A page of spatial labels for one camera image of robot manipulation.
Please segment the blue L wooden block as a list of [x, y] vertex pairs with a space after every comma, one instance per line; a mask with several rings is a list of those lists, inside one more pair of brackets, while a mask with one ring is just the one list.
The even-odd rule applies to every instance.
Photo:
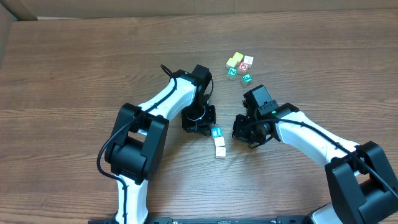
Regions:
[[212, 135], [212, 138], [218, 138], [218, 137], [222, 137], [223, 132], [220, 127], [214, 127], [214, 128], [211, 128], [211, 135]]

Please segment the yellow K wooden block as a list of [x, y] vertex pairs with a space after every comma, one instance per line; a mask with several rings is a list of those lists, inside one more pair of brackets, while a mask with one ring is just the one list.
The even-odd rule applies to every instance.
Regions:
[[214, 138], [214, 142], [216, 147], [225, 147], [225, 141], [223, 136]]

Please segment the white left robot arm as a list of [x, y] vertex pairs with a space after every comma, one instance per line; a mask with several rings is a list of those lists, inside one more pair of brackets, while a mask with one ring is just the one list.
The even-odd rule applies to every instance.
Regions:
[[210, 70], [196, 65], [192, 72], [172, 72], [169, 84], [155, 97], [137, 106], [125, 103], [118, 112], [109, 139], [99, 150], [98, 171], [118, 185], [118, 210], [107, 223], [145, 223], [147, 188], [159, 168], [171, 120], [180, 115], [182, 128], [205, 136], [216, 123], [215, 107], [206, 88], [213, 86]]

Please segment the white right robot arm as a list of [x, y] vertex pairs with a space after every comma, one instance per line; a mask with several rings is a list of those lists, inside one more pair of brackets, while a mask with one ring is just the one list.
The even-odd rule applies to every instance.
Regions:
[[232, 137], [249, 148], [271, 139], [288, 144], [324, 168], [331, 201], [302, 223], [379, 223], [397, 212], [397, 177], [382, 147], [358, 144], [311, 121], [290, 103], [278, 105], [264, 85], [244, 94]]

